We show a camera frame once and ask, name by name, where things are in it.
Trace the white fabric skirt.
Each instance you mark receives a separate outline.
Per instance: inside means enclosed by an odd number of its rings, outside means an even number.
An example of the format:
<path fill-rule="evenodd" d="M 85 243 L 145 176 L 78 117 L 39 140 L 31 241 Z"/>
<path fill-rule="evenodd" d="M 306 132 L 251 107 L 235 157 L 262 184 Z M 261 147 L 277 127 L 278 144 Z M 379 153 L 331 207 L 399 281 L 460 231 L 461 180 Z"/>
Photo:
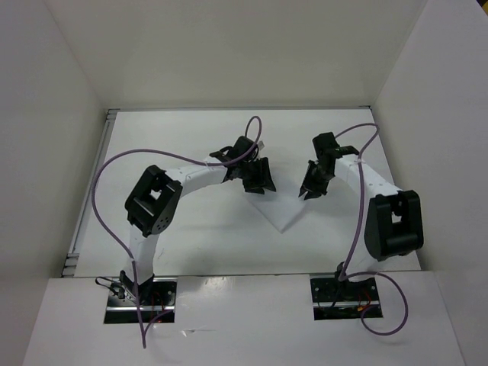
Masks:
<path fill-rule="evenodd" d="M 276 192 L 250 194 L 247 199 L 279 233 L 291 226 L 306 206 L 295 185 L 281 186 Z"/>

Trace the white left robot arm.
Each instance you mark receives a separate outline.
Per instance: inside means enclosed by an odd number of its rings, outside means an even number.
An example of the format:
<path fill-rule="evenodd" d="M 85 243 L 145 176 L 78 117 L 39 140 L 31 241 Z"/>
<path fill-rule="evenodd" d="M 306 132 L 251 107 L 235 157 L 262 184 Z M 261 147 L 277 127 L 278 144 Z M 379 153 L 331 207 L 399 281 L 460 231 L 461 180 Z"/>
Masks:
<path fill-rule="evenodd" d="M 246 193 L 276 191 L 268 158 L 261 157 L 259 147 L 245 136 L 233 146 L 212 152 L 200 164 L 169 170 L 157 165 L 146 168 L 125 202 L 132 256 L 120 272 L 120 282 L 132 303 L 144 304 L 152 295 L 157 242 L 172 223 L 179 201 L 192 192 L 234 179 L 242 181 Z"/>

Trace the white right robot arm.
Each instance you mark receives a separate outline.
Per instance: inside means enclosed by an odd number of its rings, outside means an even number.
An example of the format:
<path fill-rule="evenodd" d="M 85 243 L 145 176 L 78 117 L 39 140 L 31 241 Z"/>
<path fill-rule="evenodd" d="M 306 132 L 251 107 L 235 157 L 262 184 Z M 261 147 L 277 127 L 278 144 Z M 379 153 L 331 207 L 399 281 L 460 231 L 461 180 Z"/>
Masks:
<path fill-rule="evenodd" d="M 359 196 L 358 223 L 352 247 L 329 287 L 333 300 L 359 297 L 383 262 L 410 255 L 424 244 L 420 196 L 389 183 L 363 159 L 364 150 L 342 146 L 332 132 L 312 140 L 316 154 L 309 161 L 300 198 L 324 197 L 334 178 Z"/>

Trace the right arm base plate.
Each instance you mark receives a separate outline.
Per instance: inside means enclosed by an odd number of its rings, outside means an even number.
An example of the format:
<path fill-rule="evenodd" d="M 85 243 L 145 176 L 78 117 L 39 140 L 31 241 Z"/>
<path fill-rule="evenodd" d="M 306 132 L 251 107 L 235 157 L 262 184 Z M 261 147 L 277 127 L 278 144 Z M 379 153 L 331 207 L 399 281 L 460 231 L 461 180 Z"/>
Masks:
<path fill-rule="evenodd" d="M 334 277 L 312 277 L 310 291 L 316 321 L 382 318 L 376 281 L 339 282 Z"/>

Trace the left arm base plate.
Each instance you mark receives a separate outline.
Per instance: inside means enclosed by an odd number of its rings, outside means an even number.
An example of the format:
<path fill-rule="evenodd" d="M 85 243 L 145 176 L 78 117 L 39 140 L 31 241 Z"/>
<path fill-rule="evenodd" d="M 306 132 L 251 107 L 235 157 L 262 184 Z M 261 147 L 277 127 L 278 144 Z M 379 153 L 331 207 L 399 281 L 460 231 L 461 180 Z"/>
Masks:
<path fill-rule="evenodd" d="M 97 277 L 95 283 L 108 289 L 108 299 L 104 314 L 104 324 L 138 323 L 133 297 L 116 278 Z M 176 278 L 156 277 L 149 295 L 141 301 L 142 321 L 149 323 L 156 318 L 157 323 L 173 323 L 177 294 Z"/>

